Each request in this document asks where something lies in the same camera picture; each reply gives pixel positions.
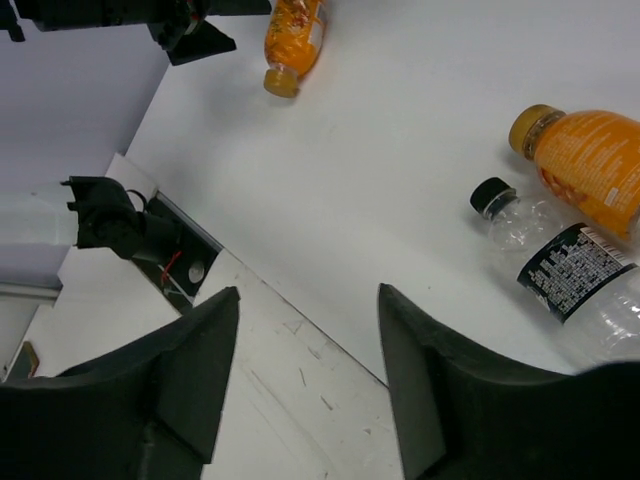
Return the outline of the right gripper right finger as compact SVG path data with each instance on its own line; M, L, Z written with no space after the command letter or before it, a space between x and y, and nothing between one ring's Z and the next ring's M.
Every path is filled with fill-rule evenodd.
M639 366L563 375L500 355L394 286L378 318L407 479L635 479Z

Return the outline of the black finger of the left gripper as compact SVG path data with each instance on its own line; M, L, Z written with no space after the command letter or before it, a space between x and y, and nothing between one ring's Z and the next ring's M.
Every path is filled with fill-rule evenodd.
M167 55L172 66L180 66L236 49L235 41L208 22L183 35Z

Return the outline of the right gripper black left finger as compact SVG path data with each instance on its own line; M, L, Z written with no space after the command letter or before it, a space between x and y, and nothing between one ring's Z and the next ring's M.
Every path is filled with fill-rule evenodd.
M55 377L2 383L2 478L200 478L214 456L239 302L227 287Z

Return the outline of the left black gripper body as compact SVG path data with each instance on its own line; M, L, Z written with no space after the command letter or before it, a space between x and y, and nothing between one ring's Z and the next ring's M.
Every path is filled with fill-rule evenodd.
M14 42L23 42L20 19L32 21L42 31L73 30L146 24L161 38L193 33L210 15L266 15L268 1L3 1L1 29Z

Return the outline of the clear bottle black label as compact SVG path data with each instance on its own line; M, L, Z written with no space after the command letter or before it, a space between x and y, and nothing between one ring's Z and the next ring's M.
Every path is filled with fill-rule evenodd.
M487 223L492 267L560 325L557 341L582 368L639 358L639 264L547 194L498 177L470 196Z

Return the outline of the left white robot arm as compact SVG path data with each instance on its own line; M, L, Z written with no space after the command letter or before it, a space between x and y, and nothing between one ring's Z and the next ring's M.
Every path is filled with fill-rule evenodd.
M257 16L268 1L4 1L1 28L12 41L25 36L18 22L42 32L145 25L174 66L235 50L235 41L210 16ZM137 210L128 191L108 177L68 180L1 196L1 242L108 248L125 260L160 263L180 249L184 229L175 220Z

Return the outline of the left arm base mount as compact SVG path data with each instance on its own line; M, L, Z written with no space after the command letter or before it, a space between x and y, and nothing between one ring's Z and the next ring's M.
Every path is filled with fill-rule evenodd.
M223 246L173 201L157 192L145 212L170 221L177 239L159 260L134 259L134 265L180 314L190 311Z

